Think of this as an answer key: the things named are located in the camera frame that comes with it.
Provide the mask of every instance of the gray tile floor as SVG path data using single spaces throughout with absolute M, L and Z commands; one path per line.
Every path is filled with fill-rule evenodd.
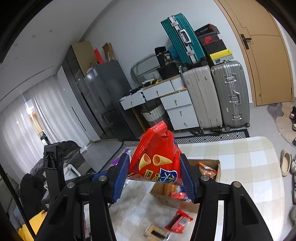
M 250 109 L 250 127 L 248 132 L 251 137 L 264 136 L 268 138 L 274 146 L 278 158 L 280 158 L 281 150 L 286 149 L 292 157 L 296 155 L 296 149 L 291 146 L 279 133 L 274 123 L 273 118 L 267 112 L 267 106 L 259 106 Z M 176 137 L 190 136 L 189 131 L 176 131 L 174 132 Z M 103 165 L 111 158 L 111 156 L 121 146 L 121 142 L 117 140 L 100 140 L 89 146 L 88 150 L 83 153 L 86 160 L 96 171 L 99 171 Z M 293 224 L 289 218 L 289 212 L 293 207 L 292 203 L 292 175 L 283 177 L 284 189 L 285 189 L 285 221 L 282 236 L 280 240 L 283 240 L 290 232 Z
M 100 140 L 88 146 L 82 155 L 91 167 L 99 172 L 120 146 L 121 142 L 117 139 Z

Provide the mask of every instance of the white curtain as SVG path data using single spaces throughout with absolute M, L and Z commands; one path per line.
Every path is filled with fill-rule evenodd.
M 18 183 L 43 157 L 44 146 L 29 120 L 22 95 L 0 114 L 0 150 L 3 168 Z
M 84 147 L 90 140 L 67 108 L 57 78 L 53 75 L 29 89 L 35 111 L 51 143 L 72 140 Z

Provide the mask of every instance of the blue gripper pad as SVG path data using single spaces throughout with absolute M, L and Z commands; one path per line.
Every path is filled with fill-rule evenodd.
M 187 194 L 188 198 L 192 202 L 194 202 L 194 200 L 195 200 L 194 184 L 193 184 L 190 174 L 186 168 L 184 160 L 182 159 L 182 154 L 180 155 L 180 166 L 181 166 L 181 179 L 182 179 L 186 194 Z
M 99 176 L 102 176 L 102 175 L 106 176 L 106 174 L 107 174 L 107 171 L 97 173 L 92 177 L 92 180 L 95 180 L 96 178 L 98 178 Z
M 116 202 L 122 193 L 124 183 L 126 181 L 126 176 L 128 175 L 128 169 L 130 164 L 129 155 L 123 153 L 120 157 L 119 162 L 116 165 L 116 169 L 120 166 L 119 172 L 114 182 L 112 201 Z

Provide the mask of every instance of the silver suitcase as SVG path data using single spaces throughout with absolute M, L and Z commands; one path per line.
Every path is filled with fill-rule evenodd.
M 226 127 L 250 126 L 247 83 L 238 61 L 224 62 L 211 68 L 223 122 Z
M 222 116 L 215 85 L 208 65 L 183 73 L 198 123 L 203 129 L 222 127 Z

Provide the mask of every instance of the drawer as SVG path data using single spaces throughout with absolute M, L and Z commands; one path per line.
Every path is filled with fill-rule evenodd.
M 129 95 L 124 97 L 124 100 L 120 101 L 122 107 L 127 110 L 133 108 L 137 105 L 141 105 L 145 103 L 145 100 L 142 96 L 141 92 Z
M 170 93 L 173 93 L 174 88 L 170 81 L 155 85 L 143 91 L 146 100 L 152 100 Z
M 160 98 L 166 110 L 192 104 L 188 91 L 182 91 L 176 94 Z
M 189 104 L 167 111 L 175 131 L 199 127 L 193 105 Z

